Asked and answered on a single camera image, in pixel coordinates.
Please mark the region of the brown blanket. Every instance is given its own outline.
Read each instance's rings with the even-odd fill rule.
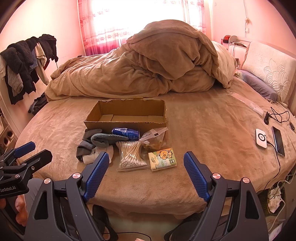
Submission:
[[[183,165],[183,155],[193,151],[201,163],[206,163],[212,172],[227,179],[250,178],[256,191],[278,172],[279,165],[273,148],[269,145],[261,150],[255,145],[255,129],[266,132],[267,139],[274,143],[271,126],[280,129],[285,153],[279,157],[281,172],[268,188],[293,167],[296,159],[296,133],[287,122],[279,124],[270,119],[269,125],[263,118],[244,103],[228,95],[236,92],[270,111],[285,109],[279,104],[270,104],[245,82],[233,79],[229,89],[216,83],[210,90],[194,93],[174,93],[157,97],[164,99],[167,106],[166,142],[173,148],[177,167],[151,172],[136,170],[120,173],[118,149],[105,177],[91,203],[102,205],[119,214],[170,213],[184,218],[201,211],[205,202],[199,198]],[[50,164],[38,171],[37,176],[66,179],[85,167],[76,159],[76,148],[80,143],[85,125],[83,121],[98,98],[71,97],[49,102],[41,109],[21,133],[17,146],[34,141],[36,150],[20,161],[48,149],[53,154]]]
[[[51,75],[45,94],[50,101],[206,91],[215,79],[228,88],[234,71],[235,59],[222,45],[185,22],[163,20],[107,54],[68,60]]]

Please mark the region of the blue gripper pad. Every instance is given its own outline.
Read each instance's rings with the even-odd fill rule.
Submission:
[[[31,151],[34,151],[35,147],[36,147],[35,143],[30,141],[27,144],[24,144],[24,145],[20,146],[19,148],[16,148],[13,156],[15,158],[20,158],[20,157],[30,153]]]
[[[197,165],[203,167],[203,170],[200,170]],[[198,196],[209,202],[211,198],[209,189],[212,187],[212,180],[210,178],[212,173],[210,170],[206,165],[201,164],[191,151],[184,154],[184,166]]]
[[[93,198],[96,195],[96,192],[101,184],[101,181],[107,171],[108,166],[109,155],[105,153],[99,160],[93,172],[90,174],[88,180],[86,181],[85,193],[83,195],[83,199],[85,202],[88,202],[90,198]]]

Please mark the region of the white floral pillow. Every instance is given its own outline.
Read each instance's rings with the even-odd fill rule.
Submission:
[[[268,45],[252,41],[242,69],[271,86],[278,101],[288,104],[296,82],[296,59]]]
[[[269,66],[264,68],[264,73],[266,73],[266,83],[278,93],[281,100],[284,100],[291,86],[285,66],[277,65],[273,59],[270,59]]]

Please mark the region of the smartphone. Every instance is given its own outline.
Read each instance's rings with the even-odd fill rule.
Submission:
[[[285,156],[284,144],[281,138],[281,132],[279,129],[272,127],[272,134],[274,136],[274,143],[276,144],[276,151],[280,156]]]

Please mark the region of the screw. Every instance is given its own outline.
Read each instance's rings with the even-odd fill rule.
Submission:
[[[80,176],[81,176],[81,174],[80,174],[79,172],[76,172],[76,173],[74,173],[74,174],[72,175],[72,177],[73,177],[74,179],[80,178]]]
[[[219,179],[221,177],[221,175],[219,173],[214,173],[213,174],[213,178],[215,179]]]
[[[49,184],[50,182],[51,182],[51,179],[50,178],[47,178],[47,179],[44,180],[44,183],[45,184]]]
[[[247,177],[244,177],[244,178],[242,179],[242,181],[243,181],[244,183],[249,183],[249,182],[250,182],[250,179],[247,178]]]

